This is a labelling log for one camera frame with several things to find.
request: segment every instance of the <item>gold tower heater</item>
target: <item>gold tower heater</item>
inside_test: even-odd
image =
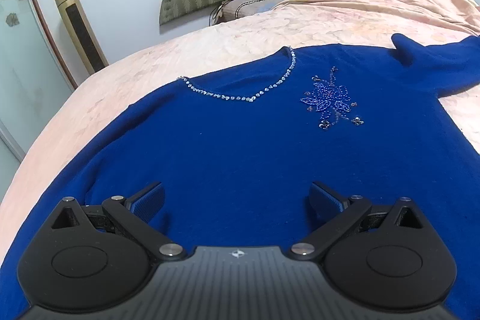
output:
[[[90,75],[109,63],[98,44],[80,0],[55,0],[58,11]]]

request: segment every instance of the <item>brown door trim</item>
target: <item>brown door trim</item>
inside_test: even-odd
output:
[[[57,48],[57,45],[55,41],[53,40],[52,34],[50,33],[49,27],[47,26],[47,23],[45,22],[45,18],[42,14],[42,10],[40,9],[40,5],[38,4],[38,0],[32,0],[33,7],[35,8],[35,12],[37,13],[38,19],[40,21],[40,24],[42,26],[43,31],[45,32],[45,36],[47,40],[49,41],[49,44],[57,57],[58,63],[63,69],[63,72],[66,74],[67,79],[69,80],[70,84],[73,86],[73,88],[77,88],[78,84],[75,82],[75,79],[71,75],[70,70],[68,69],[67,65],[65,64],[65,61],[63,60],[62,55],[60,54],[59,49]]]

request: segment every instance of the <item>peach blanket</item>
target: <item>peach blanket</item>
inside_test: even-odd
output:
[[[480,12],[467,0],[293,0],[270,12],[145,49],[91,76],[37,138],[0,204],[0,262],[55,176],[110,121],[147,93],[179,75],[198,76],[250,62],[283,45],[393,47],[393,33],[424,45],[460,41],[480,34]],[[480,88],[441,103],[480,151],[476,126]]]

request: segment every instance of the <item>rhinestone neckline trim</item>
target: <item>rhinestone neckline trim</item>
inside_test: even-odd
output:
[[[206,96],[209,96],[209,97],[212,97],[212,98],[223,99],[223,100],[239,100],[240,102],[253,102],[254,100],[260,98],[262,95],[264,95],[268,91],[272,90],[273,88],[276,88],[276,87],[280,86],[290,76],[290,73],[295,68],[295,63],[297,62],[297,60],[296,60],[296,55],[295,55],[295,52],[293,51],[293,48],[291,46],[288,46],[287,48],[290,50],[290,54],[291,54],[291,57],[292,57],[292,62],[290,64],[290,67],[288,67],[286,69],[285,74],[282,75],[282,77],[276,83],[265,87],[263,90],[260,90],[259,92],[255,93],[251,97],[240,97],[240,96],[233,96],[233,95],[232,96],[227,96],[227,95],[224,95],[224,94],[215,94],[215,93],[210,92],[210,91],[202,90],[201,88],[195,87],[190,82],[189,78],[186,77],[186,76],[180,76],[180,77],[177,78],[177,80],[183,80],[185,82],[185,84],[187,85],[187,87],[190,90],[192,90],[193,92],[197,92],[199,94],[203,94],[203,95],[206,95]]]

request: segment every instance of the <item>frosted glass door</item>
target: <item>frosted glass door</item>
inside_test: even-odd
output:
[[[0,0],[0,121],[24,152],[70,94],[29,1]]]

